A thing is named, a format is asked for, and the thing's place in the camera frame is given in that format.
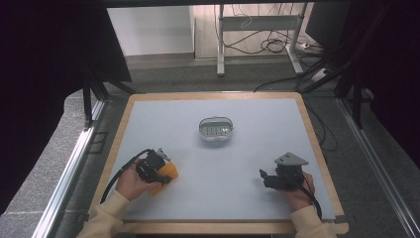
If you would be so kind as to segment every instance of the orange sponge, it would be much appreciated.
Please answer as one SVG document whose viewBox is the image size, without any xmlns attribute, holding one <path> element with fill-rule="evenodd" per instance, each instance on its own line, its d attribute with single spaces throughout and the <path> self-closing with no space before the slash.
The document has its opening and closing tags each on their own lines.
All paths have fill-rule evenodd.
<svg viewBox="0 0 420 238">
<path fill-rule="evenodd" d="M 173 180 L 175 180 L 176 178 L 178 178 L 178 171 L 176 170 L 176 167 L 175 167 L 175 165 L 172 162 L 166 163 L 166 165 L 164 165 L 164 167 L 162 167 L 160 170 L 158 170 L 157 173 L 159 175 L 161 175 L 161 176 L 169 176 L 169 177 L 171 177 L 172 180 L 170 182 L 172 182 Z M 168 185 L 168 183 L 165 184 L 165 185 L 163 185 L 163 186 L 150 189 L 149 190 L 149 193 L 151 195 L 156 195 L 162 189 L 164 189 L 167 185 Z"/>
</svg>

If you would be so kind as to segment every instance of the white wall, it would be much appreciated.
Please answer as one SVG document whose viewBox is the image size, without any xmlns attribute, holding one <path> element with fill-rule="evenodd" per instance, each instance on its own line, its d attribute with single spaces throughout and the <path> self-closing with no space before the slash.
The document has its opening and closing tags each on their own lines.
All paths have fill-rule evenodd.
<svg viewBox="0 0 420 238">
<path fill-rule="evenodd" d="M 124 56 L 193 52 L 192 7 L 112 8 L 108 14 Z"/>
</svg>

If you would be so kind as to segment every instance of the human hand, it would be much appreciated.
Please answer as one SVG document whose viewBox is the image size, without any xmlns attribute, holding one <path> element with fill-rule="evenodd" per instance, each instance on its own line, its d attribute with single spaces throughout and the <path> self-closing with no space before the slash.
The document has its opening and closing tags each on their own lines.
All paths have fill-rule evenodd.
<svg viewBox="0 0 420 238">
<path fill-rule="evenodd" d="M 158 181 L 147 183 L 140 179 L 136 172 L 136 163 L 140 159 L 136 159 L 118 178 L 115 189 L 120 192 L 128 200 L 134 200 L 139 197 L 145 190 L 161 186 Z"/>
<path fill-rule="evenodd" d="M 308 191 L 315 193 L 315 185 L 312 176 L 305 172 L 303 172 L 303 176 L 305 177 L 306 181 L 303 182 L 302 186 L 305 187 Z M 300 189 L 294 191 L 281 190 L 281 193 L 283 193 L 287 198 L 287 201 L 293 211 L 297 211 L 301 208 L 312 205 L 310 198 Z"/>
</svg>

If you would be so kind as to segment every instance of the beige sleeve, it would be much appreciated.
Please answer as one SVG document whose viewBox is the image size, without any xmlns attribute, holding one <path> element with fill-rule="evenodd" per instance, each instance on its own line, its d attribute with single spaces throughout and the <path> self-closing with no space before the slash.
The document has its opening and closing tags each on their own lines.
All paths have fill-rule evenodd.
<svg viewBox="0 0 420 238">
<path fill-rule="evenodd" d="M 93 208 L 89 220 L 77 237 L 112 237 L 118 233 L 123 222 L 121 217 L 130 204 L 130 201 L 113 190 L 111 195 L 99 205 Z"/>
<path fill-rule="evenodd" d="M 313 206 L 307 206 L 291 213 L 296 228 L 296 238 L 337 237 L 328 223 L 322 223 Z"/>
</svg>

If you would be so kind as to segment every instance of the wooden table edge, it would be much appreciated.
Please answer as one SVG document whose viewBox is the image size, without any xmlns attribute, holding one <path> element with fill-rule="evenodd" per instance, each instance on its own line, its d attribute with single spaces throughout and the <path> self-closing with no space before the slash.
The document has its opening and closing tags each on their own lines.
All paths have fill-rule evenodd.
<svg viewBox="0 0 420 238">
<path fill-rule="evenodd" d="M 118 127 L 114 142 L 112 144 L 105 168 L 102 172 L 95 194 L 90 204 L 89 213 L 91 213 L 94 206 L 99 204 L 103 191 L 107 185 L 110 177 L 111 170 L 114 166 L 124 132 L 126 130 L 128 121 L 130 119 L 131 110 L 136 101 L 149 101 L 149 100 L 214 100 L 214 99 L 280 99 L 280 98 L 293 98 L 296 100 L 302 120 L 304 122 L 308 137 L 317 159 L 322 178 L 329 192 L 330 199 L 335 211 L 336 216 L 344 216 L 344 210 L 340 203 L 340 199 L 335 190 L 333 181 L 325 163 L 324 156 L 315 136 L 308 112 L 303 102 L 302 96 L 297 92 L 171 92 L 171 93 L 149 93 L 149 94 L 134 94 L 130 96 L 127 102 L 126 109 Z M 340 223 L 332 224 L 337 234 L 345 234 L 349 231 L 349 224 Z M 159 222 L 139 222 L 139 223 L 124 223 L 121 232 L 135 232 L 135 233 L 155 233 L 155 234 L 184 234 L 188 228 L 187 233 L 200 233 L 200 234 L 284 234 L 295 232 L 293 223 L 291 222 L 241 222 L 241 223 L 206 223 L 206 222 L 173 222 L 173 223 L 159 223 Z"/>
</svg>

